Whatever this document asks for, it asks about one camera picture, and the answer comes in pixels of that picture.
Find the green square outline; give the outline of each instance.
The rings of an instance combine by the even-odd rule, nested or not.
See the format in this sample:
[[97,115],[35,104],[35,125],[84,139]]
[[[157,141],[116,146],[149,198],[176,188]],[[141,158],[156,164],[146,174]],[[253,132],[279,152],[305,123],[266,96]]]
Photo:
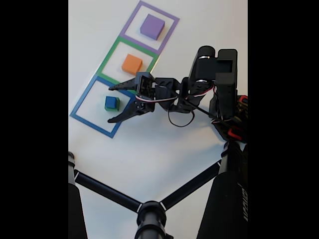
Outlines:
[[99,69],[98,69],[97,72],[96,72],[96,74],[97,74],[99,77],[101,77],[101,78],[103,78],[103,79],[105,79],[105,80],[107,80],[107,81],[109,81],[109,82],[112,82],[112,83],[115,84],[115,85],[117,85],[117,84],[119,84],[119,83],[121,83],[121,82],[119,82],[119,81],[117,81],[117,80],[115,80],[115,79],[113,79],[113,78],[111,78],[111,77],[109,77],[109,76],[107,76],[107,75],[104,75],[104,74],[102,73],[102,70],[103,70],[103,68],[105,67],[105,65],[108,63],[109,59],[111,58],[113,52],[115,51],[116,47],[118,46],[118,44],[119,44],[120,42],[122,42],[122,43],[124,43],[124,44],[127,44],[127,45],[129,45],[129,46],[131,46],[131,47],[133,47],[133,48],[135,48],[135,49],[137,49],[137,50],[139,50],[139,51],[141,51],[141,52],[143,52],[143,53],[145,53],[145,54],[147,54],[147,55],[153,57],[153,60],[151,61],[149,67],[146,69],[147,72],[151,72],[151,70],[153,69],[155,63],[157,62],[157,60],[158,60],[158,58],[159,58],[159,55],[157,55],[156,53],[151,52],[151,51],[149,51],[149,50],[147,50],[147,49],[145,49],[145,48],[143,48],[143,47],[141,47],[141,46],[139,46],[139,45],[136,45],[135,43],[130,42],[129,40],[127,40],[127,39],[125,39],[125,38],[122,38],[122,37],[118,36],[118,37],[116,38],[115,42],[113,43],[113,46],[111,47],[110,51],[108,52],[108,54],[107,54],[106,57],[104,58],[102,64],[101,64],[100,67],[99,67]]

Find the white table surface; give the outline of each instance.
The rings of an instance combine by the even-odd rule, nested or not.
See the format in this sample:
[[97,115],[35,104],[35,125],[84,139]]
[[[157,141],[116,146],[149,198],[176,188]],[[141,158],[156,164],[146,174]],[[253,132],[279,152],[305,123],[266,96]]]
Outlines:
[[[180,18],[153,70],[155,77],[188,76],[200,46],[238,51],[238,93],[248,94],[247,0],[145,0]],[[108,53],[138,0],[69,0],[69,113]],[[208,109],[212,92],[201,101]],[[113,139],[68,117],[68,150],[76,168],[141,202],[160,201],[220,159],[224,141],[195,111],[184,128],[159,106],[123,122]],[[172,113],[186,122],[190,115]],[[212,181],[167,211],[166,232],[195,239]],[[133,239],[137,214],[78,185],[89,239]]]

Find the red component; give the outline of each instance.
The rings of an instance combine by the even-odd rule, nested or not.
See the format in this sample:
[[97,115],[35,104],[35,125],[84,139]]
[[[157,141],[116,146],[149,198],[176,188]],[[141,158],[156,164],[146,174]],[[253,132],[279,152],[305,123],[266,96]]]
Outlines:
[[243,102],[244,99],[248,100],[248,96],[241,96],[239,98],[239,102]]
[[243,137],[239,136],[239,135],[236,135],[233,133],[232,129],[230,128],[229,131],[228,131],[228,135],[235,138],[235,139],[238,139],[239,141],[242,140]]

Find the black cable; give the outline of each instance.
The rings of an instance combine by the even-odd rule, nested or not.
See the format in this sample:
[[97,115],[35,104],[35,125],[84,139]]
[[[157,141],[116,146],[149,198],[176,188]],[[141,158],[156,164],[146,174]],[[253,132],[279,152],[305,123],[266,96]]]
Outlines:
[[194,105],[194,104],[191,103],[190,101],[184,99],[182,96],[180,96],[178,93],[176,93],[174,90],[170,89],[169,87],[163,86],[163,85],[159,85],[159,84],[158,84],[158,86],[159,86],[159,87],[164,87],[164,88],[168,89],[168,91],[170,91],[173,95],[175,95],[176,97],[178,97],[180,100],[184,101],[185,103],[189,104],[190,106],[193,106],[195,109],[197,109],[197,110],[203,112],[204,114],[210,116],[211,118],[215,119],[216,121],[222,123],[222,124],[225,125],[226,127],[231,128],[232,130],[236,130],[235,128],[233,128],[232,126],[230,126],[229,124],[227,124],[226,122],[224,122],[223,120],[221,120],[220,118],[214,116],[213,114],[211,114],[211,113],[209,113],[209,112],[203,110],[202,108],[200,108],[200,107]]
[[183,127],[186,127],[186,126],[188,126],[190,123],[193,122],[193,120],[194,120],[194,118],[195,118],[195,113],[194,113],[194,111],[191,111],[191,113],[193,114],[193,117],[191,118],[191,120],[190,120],[190,122],[189,122],[188,124],[185,124],[185,125],[183,125],[183,126],[174,124],[174,123],[170,120],[170,117],[169,117],[169,109],[170,109],[170,107],[171,107],[173,104],[174,104],[174,102],[171,103],[171,105],[169,106],[169,108],[168,108],[168,110],[167,110],[168,120],[169,120],[169,122],[170,122],[172,125],[175,125],[175,126],[177,126],[177,127],[183,128]]

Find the red and white wire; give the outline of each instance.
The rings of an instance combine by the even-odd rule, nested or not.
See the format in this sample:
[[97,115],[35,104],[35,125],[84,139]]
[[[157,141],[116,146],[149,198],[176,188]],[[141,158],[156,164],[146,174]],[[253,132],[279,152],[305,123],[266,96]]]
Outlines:
[[199,97],[199,96],[205,96],[209,91],[211,91],[212,89],[214,89],[214,87],[209,88],[208,90],[206,90],[205,92],[203,92],[202,94],[199,95],[193,95],[193,97]]
[[161,99],[161,100],[145,100],[141,97],[135,96],[136,99],[143,101],[143,102],[148,102],[148,103],[157,103],[157,102],[165,102],[165,101],[172,101],[172,100],[176,100],[177,97],[173,97],[173,98],[166,98],[166,99]]

